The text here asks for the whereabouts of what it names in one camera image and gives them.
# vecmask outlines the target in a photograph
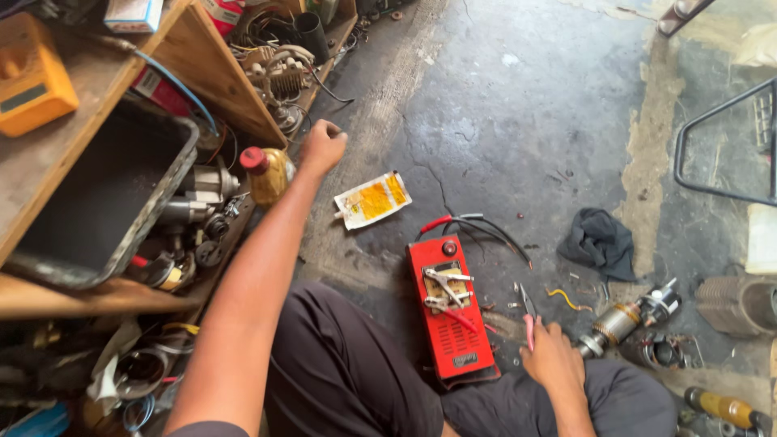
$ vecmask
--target red bottle cap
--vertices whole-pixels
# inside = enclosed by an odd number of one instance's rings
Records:
[[[249,147],[240,154],[240,165],[252,175],[263,175],[270,168],[267,154],[258,147]]]

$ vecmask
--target red handle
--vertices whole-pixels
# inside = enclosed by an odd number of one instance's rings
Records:
[[[526,342],[529,346],[529,351],[534,351],[534,317],[531,314],[524,314],[524,322],[526,322]]]
[[[449,223],[453,221],[453,217],[451,217],[450,214],[443,215],[442,217],[438,218],[437,220],[433,220],[432,222],[428,222],[426,225],[421,228],[421,233],[429,232],[432,229],[438,227],[439,225],[442,225],[443,223]]]
[[[450,316],[453,320],[456,320],[457,322],[461,323],[466,330],[469,330],[473,334],[478,333],[478,327],[472,324],[472,322],[470,322],[468,319],[464,318],[463,316],[460,316],[449,309],[445,311],[445,315]]]
[[[140,255],[133,255],[132,260],[130,262],[132,263],[132,265],[138,266],[140,268],[143,268],[146,265],[148,265],[148,260],[141,257]]]

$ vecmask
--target blue wire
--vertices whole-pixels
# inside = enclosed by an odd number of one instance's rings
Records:
[[[195,104],[202,110],[203,114],[205,114],[205,117],[207,118],[208,122],[211,123],[211,132],[213,132],[213,134],[216,135],[217,137],[220,136],[216,131],[216,122],[213,121],[213,117],[211,116],[211,113],[208,112],[207,109],[205,109],[205,105],[203,105],[202,102],[200,102],[200,99],[198,99],[194,94],[192,94],[192,92],[189,91],[189,89],[184,84],[182,84],[177,77],[172,75],[171,72],[167,71],[167,68],[163,67],[162,64],[159,64],[157,61],[154,61],[153,58],[151,58],[150,56],[148,56],[147,54],[143,53],[140,50],[136,49],[135,54],[145,59],[145,61],[148,62],[152,67],[156,68],[163,75],[167,76],[167,79],[170,79],[172,83],[175,83],[176,86],[181,91],[183,91],[193,102],[195,102]]]
[[[143,416],[143,420],[141,420],[140,423],[131,425],[127,420],[127,412],[130,410],[130,407],[133,407],[135,404],[141,404],[141,411],[145,411],[145,414]],[[132,402],[127,404],[127,406],[124,408],[124,414],[122,414],[124,429],[126,429],[129,432],[139,431],[141,426],[145,425],[148,419],[151,418],[151,415],[154,414],[155,405],[156,405],[156,399],[154,399],[154,395],[150,393],[145,395],[144,397],[141,397],[140,399],[133,400]]]

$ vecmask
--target black rag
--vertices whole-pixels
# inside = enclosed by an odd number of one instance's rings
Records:
[[[634,240],[621,222],[604,209],[583,208],[572,220],[572,230],[557,249],[559,255],[604,276],[636,281],[632,270]]]

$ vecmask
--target black pants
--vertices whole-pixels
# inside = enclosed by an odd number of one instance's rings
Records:
[[[674,403],[628,364],[586,362],[586,395],[598,437],[670,437]],[[389,333],[338,292],[291,286],[273,343],[265,399],[272,437],[439,437],[444,417],[463,437],[557,435],[545,390],[523,370],[439,397]]]

